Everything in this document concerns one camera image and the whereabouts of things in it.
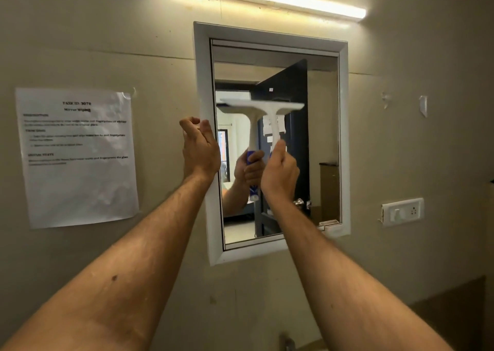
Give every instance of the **hand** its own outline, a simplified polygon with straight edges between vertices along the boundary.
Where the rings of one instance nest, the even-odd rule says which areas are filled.
[[[180,125],[184,134],[184,178],[194,174],[211,182],[219,171],[221,156],[209,121],[189,117]]]
[[[247,186],[260,186],[262,173],[266,166],[262,160],[263,158],[264,152],[257,151],[247,159],[247,151],[245,151],[238,158],[237,165],[235,165],[235,181]]]
[[[285,141],[279,141],[262,175],[261,189],[270,205],[279,200],[293,202],[300,169],[286,150]]]

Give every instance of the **forearm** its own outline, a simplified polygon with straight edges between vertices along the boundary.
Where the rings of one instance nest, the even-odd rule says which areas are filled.
[[[249,186],[235,180],[233,186],[223,195],[223,214],[225,217],[240,212],[249,201]]]
[[[330,349],[451,350],[406,305],[327,240],[293,204],[272,210]]]
[[[5,350],[146,349],[209,186],[189,177],[125,237],[53,296]]]

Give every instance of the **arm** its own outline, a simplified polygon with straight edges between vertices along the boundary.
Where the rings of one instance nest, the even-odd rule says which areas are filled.
[[[175,283],[219,148],[207,121],[180,122],[182,186],[56,293],[3,351],[140,351],[149,348]]]
[[[249,200],[249,187],[260,186],[264,171],[263,151],[257,151],[249,157],[247,165],[247,151],[239,157],[235,166],[235,181],[229,190],[223,190],[223,213],[225,217],[240,212]]]
[[[452,351],[413,311],[325,238],[292,202],[299,170],[277,144],[262,178],[330,349]]]

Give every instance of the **floor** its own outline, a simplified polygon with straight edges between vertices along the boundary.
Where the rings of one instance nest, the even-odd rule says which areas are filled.
[[[245,222],[225,227],[225,243],[232,244],[255,239],[255,223]]]

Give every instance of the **blue handle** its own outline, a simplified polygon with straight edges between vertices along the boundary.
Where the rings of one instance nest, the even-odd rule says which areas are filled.
[[[253,155],[255,151],[247,151],[247,165],[253,164],[249,161],[249,157]],[[250,186],[250,201],[258,201],[259,200],[259,188],[257,186]]]

